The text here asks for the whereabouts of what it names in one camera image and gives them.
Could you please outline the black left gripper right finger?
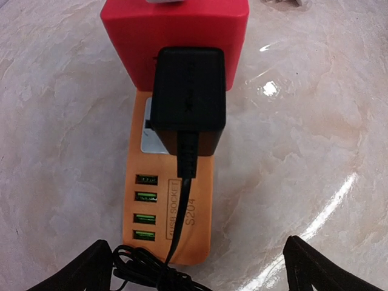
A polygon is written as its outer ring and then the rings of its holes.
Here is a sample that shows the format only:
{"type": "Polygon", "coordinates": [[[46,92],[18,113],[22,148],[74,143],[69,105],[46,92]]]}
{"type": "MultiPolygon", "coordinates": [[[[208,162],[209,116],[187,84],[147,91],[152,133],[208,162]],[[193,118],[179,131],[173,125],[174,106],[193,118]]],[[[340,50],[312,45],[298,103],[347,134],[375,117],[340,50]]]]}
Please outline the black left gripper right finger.
{"type": "Polygon", "coordinates": [[[289,290],[379,290],[340,268],[298,236],[288,237],[283,255],[289,290]]]}

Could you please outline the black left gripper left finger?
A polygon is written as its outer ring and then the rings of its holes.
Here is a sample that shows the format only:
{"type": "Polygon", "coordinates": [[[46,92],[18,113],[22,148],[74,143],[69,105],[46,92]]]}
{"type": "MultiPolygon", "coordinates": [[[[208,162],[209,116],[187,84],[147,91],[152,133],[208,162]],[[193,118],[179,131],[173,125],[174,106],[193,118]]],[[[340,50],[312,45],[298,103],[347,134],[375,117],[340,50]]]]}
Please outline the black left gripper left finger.
{"type": "Polygon", "coordinates": [[[28,291],[109,290],[113,254],[106,240],[99,239],[56,274],[28,291]]]}

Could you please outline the orange power strip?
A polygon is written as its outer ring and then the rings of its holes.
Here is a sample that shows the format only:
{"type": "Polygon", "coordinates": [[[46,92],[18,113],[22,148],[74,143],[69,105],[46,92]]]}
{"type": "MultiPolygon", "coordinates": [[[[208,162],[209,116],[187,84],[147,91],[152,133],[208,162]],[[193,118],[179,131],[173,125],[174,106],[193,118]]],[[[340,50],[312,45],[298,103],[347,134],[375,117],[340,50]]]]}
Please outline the orange power strip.
{"type": "MultiPolygon", "coordinates": [[[[122,239],[165,260],[172,242],[181,180],[176,157],[146,127],[152,94],[136,92],[125,179],[122,239]]],[[[199,157],[192,181],[184,227],[171,262],[192,266],[210,253],[214,156],[199,157]]]]}

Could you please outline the black charger plug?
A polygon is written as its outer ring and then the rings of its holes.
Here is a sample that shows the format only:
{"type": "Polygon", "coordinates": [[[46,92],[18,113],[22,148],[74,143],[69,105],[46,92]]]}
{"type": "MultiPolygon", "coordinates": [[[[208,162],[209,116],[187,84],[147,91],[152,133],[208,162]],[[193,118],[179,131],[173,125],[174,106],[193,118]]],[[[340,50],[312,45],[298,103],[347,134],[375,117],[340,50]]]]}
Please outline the black charger plug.
{"type": "Polygon", "coordinates": [[[157,57],[150,125],[171,155],[178,133],[197,133],[198,155],[212,156],[226,125],[224,52],[165,47],[157,57]]]}

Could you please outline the red cube socket adapter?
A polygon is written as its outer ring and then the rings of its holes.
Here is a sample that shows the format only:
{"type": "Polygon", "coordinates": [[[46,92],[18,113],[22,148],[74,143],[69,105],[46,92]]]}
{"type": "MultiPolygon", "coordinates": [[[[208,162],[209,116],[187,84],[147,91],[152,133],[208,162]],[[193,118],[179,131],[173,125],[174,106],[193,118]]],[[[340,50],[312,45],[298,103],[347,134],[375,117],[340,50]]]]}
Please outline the red cube socket adapter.
{"type": "Polygon", "coordinates": [[[233,86],[245,40],[249,2],[108,0],[100,17],[135,87],[153,89],[164,47],[214,47],[224,52],[226,87],[233,86]]]}

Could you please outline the white power adapter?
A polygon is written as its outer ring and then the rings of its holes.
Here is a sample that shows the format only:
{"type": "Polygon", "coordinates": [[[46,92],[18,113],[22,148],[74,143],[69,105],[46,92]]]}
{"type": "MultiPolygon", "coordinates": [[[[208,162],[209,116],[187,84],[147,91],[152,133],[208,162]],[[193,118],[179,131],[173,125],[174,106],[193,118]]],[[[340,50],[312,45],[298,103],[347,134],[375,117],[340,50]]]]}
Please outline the white power adapter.
{"type": "Polygon", "coordinates": [[[185,0],[146,0],[150,4],[171,4],[171,3],[180,3],[185,0]]]}

